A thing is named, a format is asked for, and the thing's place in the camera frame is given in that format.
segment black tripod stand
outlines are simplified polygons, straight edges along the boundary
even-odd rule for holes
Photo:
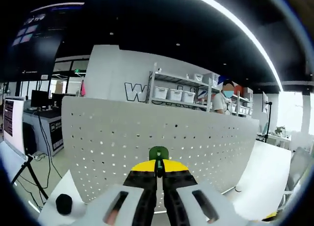
[[[31,162],[32,160],[33,160],[33,158],[28,155],[28,161],[26,161],[26,162],[22,165],[21,169],[18,171],[18,173],[15,175],[15,177],[14,177],[13,180],[11,181],[11,184],[13,184],[13,183],[17,180],[17,178],[20,176],[20,174],[23,172],[23,170],[27,167],[28,170],[29,170],[29,173],[30,173],[31,177],[34,179],[34,182],[35,182],[36,186],[38,187],[39,191],[43,194],[44,198],[45,198],[46,200],[48,200],[48,195],[47,195],[46,192],[44,191],[43,187],[40,185],[40,183],[39,183],[39,181],[38,181],[38,179],[37,179],[37,177],[36,177],[36,175],[35,175],[35,173],[34,173],[34,170],[33,170],[33,168],[32,168],[31,165],[30,165],[30,162]]]
[[[266,105],[269,105],[269,117],[268,117],[267,132],[266,132],[266,134],[264,136],[265,142],[268,139],[269,125],[270,125],[270,115],[271,115],[271,105],[273,105],[273,103],[272,102],[266,102]]]

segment person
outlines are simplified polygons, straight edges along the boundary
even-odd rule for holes
[[[226,79],[223,82],[222,90],[216,94],[212,100],[212,108],[216,113],[219,114],[231,114],[232,112],[232,101],[231,97],[235,92],[234,83]]]

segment window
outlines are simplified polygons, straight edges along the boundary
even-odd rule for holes
[[[314,93],[310,94],[310,99],[311,99],[311,118],[310,118],[309,134],[314,135]]]
[[[301,132],[303,97],[301,92],[280,92],[277,126],[287,131]]]

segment computer monitor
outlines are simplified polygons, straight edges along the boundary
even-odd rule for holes
[[[31,107],[45,107],[49,105],[48,92],[33,90],[31,93]]]
[[[65,94],[53,93],[52,94],[52,102],[54,103],[54,107],[61,108],[62,99]]]
[[[9,147],[25,159],[23,110],[23,97],[5,98],[3,110],[3,138]]]
[[[263,113],[268,113],[268,97],[266,96],[266,94],[263,92],[262,95],[262,112]]]

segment ceiling light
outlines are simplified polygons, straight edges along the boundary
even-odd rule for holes
[[[270,58],[269,58],[268,54],[266,53],[265,49],[263,48],[261,43],[257,40],[255,35],[248,29],[248,27],[241,20],[239,20],[238,17],[236,17],[233,13],[231,13],[228,9],[223,7],[218,2],[216,2],[214,0],[201,0],[201,1],[207,3],[208,5],[212,6],[213,8],[215,8],[216,10],[218,10],[219,12],[224,14],[226,17],[228,17],[233,23],[235,23],[249,37],[249,39],[254,43],[254,45],[257,47],[259,52],[265,58],[267,64],[269,65],[271,71],[273,72],[273,74],[275,76],[275,79],[276,79],[276,81],[278,83],[280,91],[284,91],[283,86],[281,85],[279,76],[277,74],[277,71],[275,69],[275,66],[274,66],[273,62],[270,60]]]

